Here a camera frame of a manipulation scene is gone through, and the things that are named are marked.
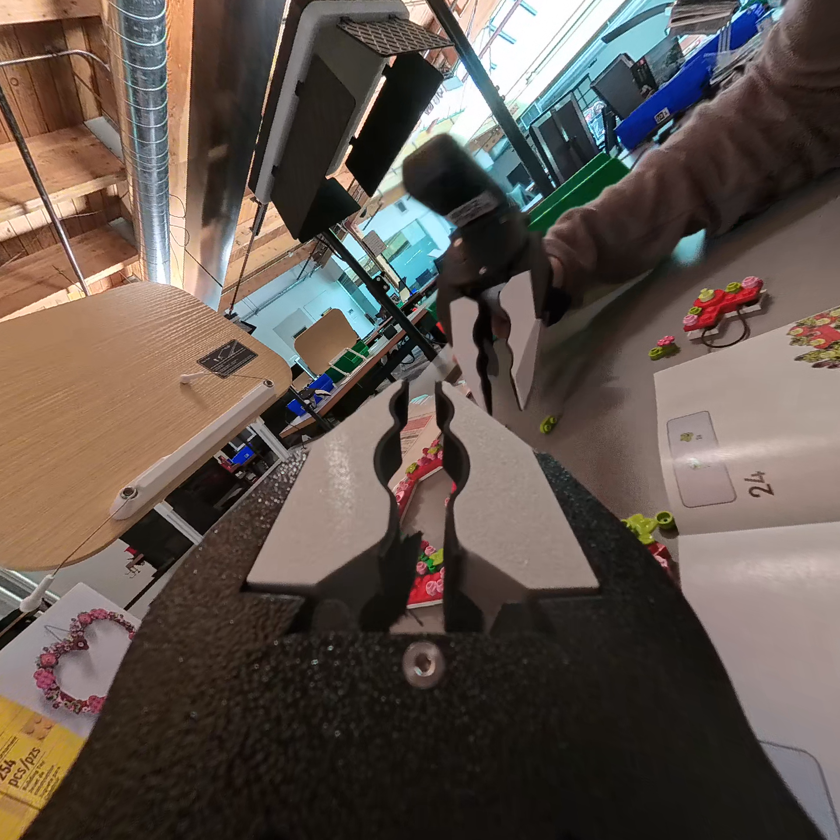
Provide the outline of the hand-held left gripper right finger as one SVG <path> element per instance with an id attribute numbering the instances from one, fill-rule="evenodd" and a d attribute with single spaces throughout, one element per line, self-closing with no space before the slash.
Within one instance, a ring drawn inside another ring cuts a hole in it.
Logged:
<path id="1" fill-rule="evenodd" d="M 601 586 L 537 453 L 453 385 L 438 383 L 444 628 L 489 632 L 508 606 L 599 595 Z"/>

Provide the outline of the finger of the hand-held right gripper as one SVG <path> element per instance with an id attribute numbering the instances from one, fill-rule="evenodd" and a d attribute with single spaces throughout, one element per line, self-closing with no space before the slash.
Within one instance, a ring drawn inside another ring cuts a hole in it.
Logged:
<path id="1" fill-rule="evenodd" d="M 541 331 L 530 271 L 513 276 L 499 293 L 500 309 L 509 323 L 507 345 L 511 354 L 511 383 L 521 411 L 527 408 Z"/>
<path id="2" fill-rule="evenodd" d="M 460 297 L 449 305 L 448 316 L 454 358 L 476 403 L 491 416 L 497 353 L 489 303 L 482 294 Z"/>

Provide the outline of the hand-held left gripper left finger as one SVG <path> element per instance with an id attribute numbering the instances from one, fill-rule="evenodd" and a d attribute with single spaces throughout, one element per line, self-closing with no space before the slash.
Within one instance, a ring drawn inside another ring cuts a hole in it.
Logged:
<path id="1" fill-rule="evenodd" d="M 312 631 L 389 631 L 405 614 L 422 533 L 403 533 L 389 481 L 408 403 L 397 381 L 310 446 L 247 593 L 302 599 Z"/>

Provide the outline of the red lego heart assembly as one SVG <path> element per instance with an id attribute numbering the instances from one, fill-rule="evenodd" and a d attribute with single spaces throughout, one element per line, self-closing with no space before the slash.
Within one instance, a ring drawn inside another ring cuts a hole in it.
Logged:
<path id="1" fill-rule="evenodd" d="M 422 483 L 441 472 L 444 467 L 444 442 L 442 433 L 437 433 L 430 444 L 422 448 L 421 454 L 405 467 L 400 481 L 395 484 L 397 512 L 400 515 L 401 535 L 405 536 L 404 525 L 415 495 Z M 441 605 L 445 593 L 445 553 L 443 547 L 436 547 L 426 538 L 421 538 L 415 561 L 412 587 L 408 594 L 408 611 Z"/>

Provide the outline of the person's right forearm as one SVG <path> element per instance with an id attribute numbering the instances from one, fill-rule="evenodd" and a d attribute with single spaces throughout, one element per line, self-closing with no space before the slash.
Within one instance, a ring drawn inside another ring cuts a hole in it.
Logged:
<path id="1" fill-rule="evenodd" d="M 743 75 L 543 243 L 570 306 L 838 168 L 839 2 L 789 2 Z"/>

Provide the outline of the lime lego leaf pieces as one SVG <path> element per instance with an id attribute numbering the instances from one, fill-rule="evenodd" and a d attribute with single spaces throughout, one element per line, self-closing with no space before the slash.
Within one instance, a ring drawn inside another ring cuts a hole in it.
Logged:
<path id="1" fill-rule="evenodd" d="M 677 530 L 674 515 L 667 510 L 659 511 L 652 517 L 636 513 L 621 522 L 646 547 L 658 542 L 658 533 L 668 535 Z"/>

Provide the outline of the red lego flower assembly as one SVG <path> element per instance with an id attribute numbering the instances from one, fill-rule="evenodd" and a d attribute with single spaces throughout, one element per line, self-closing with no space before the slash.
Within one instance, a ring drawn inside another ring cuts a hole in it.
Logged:
<path id="1" fill-rule="evenodd" d="M 688 340 L 699 342 L 719 332 L 728 319 L 746 319 L 759 312 L 767 288 L 763 279 L 748 276 L 728 283 L 724 288 L 703 288 L 682 321 Z"/>

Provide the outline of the lego instruction booklet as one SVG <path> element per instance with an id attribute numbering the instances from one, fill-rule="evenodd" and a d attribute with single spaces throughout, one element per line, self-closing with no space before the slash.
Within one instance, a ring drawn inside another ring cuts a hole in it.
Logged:
<path id="1" fill-rule="evenodd" d="M 839 817 L 838 307 L 654 377 L 682 592 L 762 748 Z"/>

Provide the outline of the lego set box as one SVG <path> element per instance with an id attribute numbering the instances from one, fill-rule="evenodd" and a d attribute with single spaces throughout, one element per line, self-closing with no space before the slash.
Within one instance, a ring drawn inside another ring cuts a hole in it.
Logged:
<path id="1" fill-rule="evenodd" d="M 1 838 L 20 838 L 89 739 L 141 620 L 86 584 L 1 653 Z"/>

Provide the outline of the black light stand pole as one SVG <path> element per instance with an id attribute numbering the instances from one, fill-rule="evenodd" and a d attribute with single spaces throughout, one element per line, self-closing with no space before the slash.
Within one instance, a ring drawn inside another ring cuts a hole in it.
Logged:
<path id="1" fill-rule="evenodd" d="M 365 287 L 372 294 L 374 299 L 379 302 L 387 314 L 395 320 L 406 333 L 406 336 L 414 341 L 415 345 L 423 352 L 425 357 L 430 362 L 435 362 L 438 352 L 434 346 L 427 341 L 425 336 L 418 330 L 418 328 L 411 322 L 410 318 L 389 298 L 385 288 L 380 281 L 375 280 L 370 276 L 353 257 L 351 252 L 344 246 L 343 241 L 330 229 L 318 235 L 318 239 L 323 242 L 332 253 L 339 257 L 352 272 L 364 283 Z"/>

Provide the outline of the green plastic bin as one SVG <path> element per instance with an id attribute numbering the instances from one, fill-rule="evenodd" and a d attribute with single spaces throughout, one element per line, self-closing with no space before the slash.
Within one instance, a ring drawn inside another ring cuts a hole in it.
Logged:
<path id="1" fill-rule="evenodd" d="M 545 234 L 561 215 L 591 203 L 604 190 L 620 182 L 630 169 L 624 162 L 599 153 L 554 192 L 528 211 L 528 229 Z"/>

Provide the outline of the black elastic loop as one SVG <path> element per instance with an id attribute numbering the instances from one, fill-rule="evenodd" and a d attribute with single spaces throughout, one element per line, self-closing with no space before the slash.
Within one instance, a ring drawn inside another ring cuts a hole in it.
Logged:
<path id="1" fill-rule="evenodd" d="M 715 336 L 717 336 L 721 331 L 726 332 L 727 335 L 729 335 L 732 331 L 728 328 L 735 322 L 741 323 L 740 334 L 738 334 L 735 338 L 730 336 L 729 339 L 724 336 L 720 341 L 715 338 Z M 721 320 L 719 320 L 713 328 L 701 330 L 697 340 L 702 346 L 709 350 L 722 350 L 748 340 L 751 337 L 751 333 L 752 331 L 746 308 L 738 308 L 722 316 Z"/>

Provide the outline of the black studio light panel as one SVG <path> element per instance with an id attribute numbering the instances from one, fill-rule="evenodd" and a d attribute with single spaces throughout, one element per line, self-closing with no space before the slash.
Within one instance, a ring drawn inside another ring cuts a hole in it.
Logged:
<path id="1" fill-rule="evenodd" d="M 441 34 L 403 2 L 289 2 L 248 180 L 301 243 L 361 205 L 335 173 L 375 193 L 444 81 L 426 53 Z"/>

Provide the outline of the blue plastic bin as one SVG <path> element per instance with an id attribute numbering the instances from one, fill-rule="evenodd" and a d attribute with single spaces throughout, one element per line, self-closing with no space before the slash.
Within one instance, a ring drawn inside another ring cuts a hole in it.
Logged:
<path id="1" fill-rule="evenodd" d="M 616 138 L 626 151 L 656 134 L 664 125 L 695 106 L 709 91 L 756 57 L 777 21 L 768 2 L 738 12 L 709 36 L 662 87 L 616 126 Z"/>

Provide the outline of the black frame pole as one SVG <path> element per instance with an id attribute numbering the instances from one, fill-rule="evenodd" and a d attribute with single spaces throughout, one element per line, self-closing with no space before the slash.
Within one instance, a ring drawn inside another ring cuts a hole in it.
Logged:
<path id="1" fill-rule="evenodd" d="M 549 174 L 545 171 L 537 153 L 520 131 L 517 121 L 508 110 L 488 71 L 482 65 L 480 58 L 447 2 L 427 1 L 426 4 L 432 10 L 447 38 L 453 43 L 461 63 L 466 68 L 469 77 L 476 85 L 499 127 L 516 151 L 520 162 L 531 176 L 534 185 L 538 188 L 542 197 L 549 197 L 554 190 Z"/>

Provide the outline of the silver ceiling duct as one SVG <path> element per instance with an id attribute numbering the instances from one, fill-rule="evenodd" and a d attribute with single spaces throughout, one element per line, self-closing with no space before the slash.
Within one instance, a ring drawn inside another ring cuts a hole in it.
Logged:
<path id="1" fill-rule="evenodd" d="M 169 285 L 172 262 L 166 4 L 107 1 L 102 5 L 140 276 Z"/>

